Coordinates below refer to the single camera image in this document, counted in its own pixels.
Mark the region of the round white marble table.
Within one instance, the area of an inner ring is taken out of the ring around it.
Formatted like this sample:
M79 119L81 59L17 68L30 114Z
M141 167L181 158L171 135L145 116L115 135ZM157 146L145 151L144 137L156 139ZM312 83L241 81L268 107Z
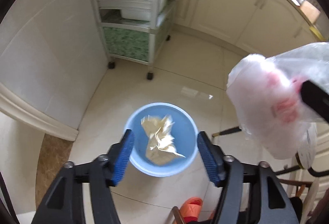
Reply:
M328 125L312 123L295 154L293 166L277 171L290 174L280 183L296 187L302 199L300 223L328 223Z

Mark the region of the pink white plastic bag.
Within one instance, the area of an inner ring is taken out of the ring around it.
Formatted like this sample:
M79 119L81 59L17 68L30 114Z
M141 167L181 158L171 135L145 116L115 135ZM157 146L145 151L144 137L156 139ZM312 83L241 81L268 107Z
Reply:
M302 100L304 82L328 92L328 43L264 57L250 54L229 73L226 93L239 126L275 159L293 157L311 123L324 117Z

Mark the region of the cream lower cabinets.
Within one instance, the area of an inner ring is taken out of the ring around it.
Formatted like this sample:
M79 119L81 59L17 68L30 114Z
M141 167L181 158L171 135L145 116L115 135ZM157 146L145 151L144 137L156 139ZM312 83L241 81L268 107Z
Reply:
M266 56L321 41L301 0L178 0L176 23Z

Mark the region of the white rolling storage cart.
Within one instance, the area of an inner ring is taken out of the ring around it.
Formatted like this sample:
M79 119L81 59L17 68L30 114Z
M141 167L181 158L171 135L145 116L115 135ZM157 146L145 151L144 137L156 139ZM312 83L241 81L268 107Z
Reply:
M92 0L108 68L116 59L144 64L154 77L154 61L171 39L176 0Z

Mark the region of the cream paper wrapper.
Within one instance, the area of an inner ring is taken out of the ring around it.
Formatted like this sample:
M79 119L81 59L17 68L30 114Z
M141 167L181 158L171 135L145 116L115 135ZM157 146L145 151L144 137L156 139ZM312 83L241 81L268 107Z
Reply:
M164 166L177 158L185 158L177 152L174 137L171 135L174 122L170 115L163 118L145 116L140 121L148 137L146 158L157 166Z

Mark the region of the wooden cutting board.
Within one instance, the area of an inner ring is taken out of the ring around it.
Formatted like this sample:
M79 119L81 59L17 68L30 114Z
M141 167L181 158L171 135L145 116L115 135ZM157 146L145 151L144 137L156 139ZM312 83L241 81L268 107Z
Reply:
M300 9L312 24L315 24L321 13L313 4L307 0L302 2Z

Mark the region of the orange slipper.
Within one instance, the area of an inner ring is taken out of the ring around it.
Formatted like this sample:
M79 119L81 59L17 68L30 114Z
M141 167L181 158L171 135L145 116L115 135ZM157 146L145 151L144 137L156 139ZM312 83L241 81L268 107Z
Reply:
M197 222L203 206L203 200L199 197L191 197L180 208L180 214L185 223Z

